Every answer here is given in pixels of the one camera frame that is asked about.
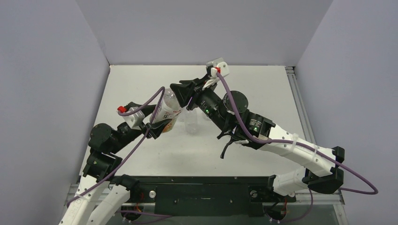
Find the green orange label bottle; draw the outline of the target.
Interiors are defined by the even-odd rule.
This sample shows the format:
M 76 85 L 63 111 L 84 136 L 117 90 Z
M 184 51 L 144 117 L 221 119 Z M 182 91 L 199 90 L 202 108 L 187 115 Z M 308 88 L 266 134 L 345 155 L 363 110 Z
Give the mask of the green orange label bottle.
M 165 89 L 161 105 L 156 112 L 153 123 L 170 119 L 171 121 L 162 130 L 162 133 L 171 131 L 181 111 L 182 108 L 177 100 L 175 93 L 170 88 Z

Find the clear bottle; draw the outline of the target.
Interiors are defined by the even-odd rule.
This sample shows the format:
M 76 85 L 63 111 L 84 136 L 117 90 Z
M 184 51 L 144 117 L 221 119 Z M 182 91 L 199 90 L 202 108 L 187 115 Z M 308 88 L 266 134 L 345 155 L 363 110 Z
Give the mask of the clear bottle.
M 185 112 L 184 128 L 185 131 L 191 135 L 197 134 L 199 126 L 198 126 L 198 114 L 195 109 Z
M 206 114 L 202 114 L 202 118 L 204 119 L 204 120 L 206 120 L 206 121 L 211 121 L 211 119 L 208 117 L 208 115 L 206 115 Z

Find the blue label bottle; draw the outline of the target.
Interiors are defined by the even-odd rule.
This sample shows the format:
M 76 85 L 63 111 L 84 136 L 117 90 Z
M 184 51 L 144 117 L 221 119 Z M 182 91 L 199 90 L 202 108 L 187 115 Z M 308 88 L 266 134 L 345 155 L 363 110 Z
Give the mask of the blue label bottle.
M 183 108 L 181 110 L 181 112 L 179 113 L 179 115 L 178 115 L 177 121 L 184 122 L 185 118 L 186 118 L 186 115 L 187 115 L 187 110 L 185 108 Z

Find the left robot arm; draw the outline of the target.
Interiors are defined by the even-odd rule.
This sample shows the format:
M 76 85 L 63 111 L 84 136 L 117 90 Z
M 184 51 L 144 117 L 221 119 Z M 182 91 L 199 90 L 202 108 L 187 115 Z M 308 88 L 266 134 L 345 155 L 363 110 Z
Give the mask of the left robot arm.
M 83 169 L 78 189 L 67 203 L 61 225 L 104 225 L 126 201 L 139 198 L 139 180 L 129 175 L 116 176 L 115 172 L 126 161 L 116 153 L 136 138 L 157 138 L 172 121 L 163 119 L 145 124 L 143 120 L 159 110 L 158 105 L 129 103 L 117 112 L 125 122 L 117 129 L 100 123 L 90 134 L 90 154 Z

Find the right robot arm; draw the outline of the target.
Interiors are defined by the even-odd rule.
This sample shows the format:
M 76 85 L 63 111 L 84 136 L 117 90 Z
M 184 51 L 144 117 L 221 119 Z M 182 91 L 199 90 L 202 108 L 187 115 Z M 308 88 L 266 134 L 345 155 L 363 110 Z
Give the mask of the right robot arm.
M 344 161 L 341 147 L 323 148 L 301 139 L 275 124 L 272 120 L 248 109 L 247 97 L 232 90 L 224 97 L 215 93 L 215 85 L 205 87 L 208 77 L 181 80 L 170 85 L 180 106 L 199 108 L 221 131 L 230 143 L 254 150 L 277 154 L 300 165 L 300 168 L 281 175 L 273 175 L 265 186 L 270 200 L 310 189 L 321 194 L 336 192 L 344 182 Z

